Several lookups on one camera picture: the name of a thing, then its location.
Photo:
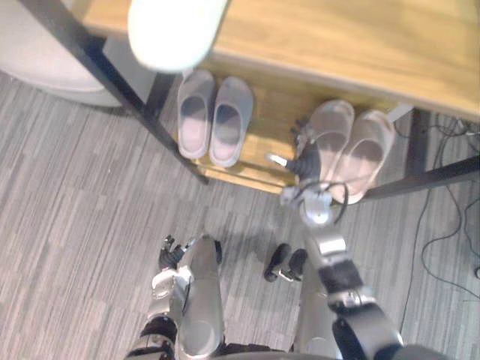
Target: wooden board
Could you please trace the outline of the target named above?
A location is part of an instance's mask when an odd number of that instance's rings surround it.
[[[126,34],[130,0],[77,0]],[[299,79],[480,121],[476,0],[232,0],[213,53]]]

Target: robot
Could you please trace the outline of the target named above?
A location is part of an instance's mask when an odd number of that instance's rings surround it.
[[[297,154],[287,160],[266,157],[297,175],[280,202],[294,208],[308,228],[304,249],[289,255],[282,244],[264,277],[301,281],[300,311],[289,352],[256,344],[226,343],[218,278],[221,245],[208,235],[177,244],[167,236],[160,251],[160,273],[152,282],[147,323],[127,360],[446,360],[421,346],[404,346],[399,331],[366,286],[335,224],[328,190],[342,184],[319,180],[320,154],[308,123],[295,132]]]

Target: gray slipper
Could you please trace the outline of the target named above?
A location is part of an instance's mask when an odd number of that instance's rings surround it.
[[[206,70],[190,73],[178,89],[178,150],[198,159],[209,148],[215,79]]]
[[[227,77],[218,90],[211,132],[210,160],[231,167],[240,158],[254,111],[254,93],[238,77]]]

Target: wooden table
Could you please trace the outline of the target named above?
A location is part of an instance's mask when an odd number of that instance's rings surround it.
[[[77,0],[91,32],[125,36],[130,0]],[[293,177],[264,160],[291,158],[289,129],[322,101],[389,111],[398,101],[480,121],[476,0],[232,0],[200,67],[247,80],[256,109],[241,159],[208,177],[278,193]]]

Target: white round object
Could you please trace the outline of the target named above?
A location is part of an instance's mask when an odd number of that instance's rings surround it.
[[[128,39],[147,68],[180,72],[198,65],[213,44],[227,0],[133,0]]]

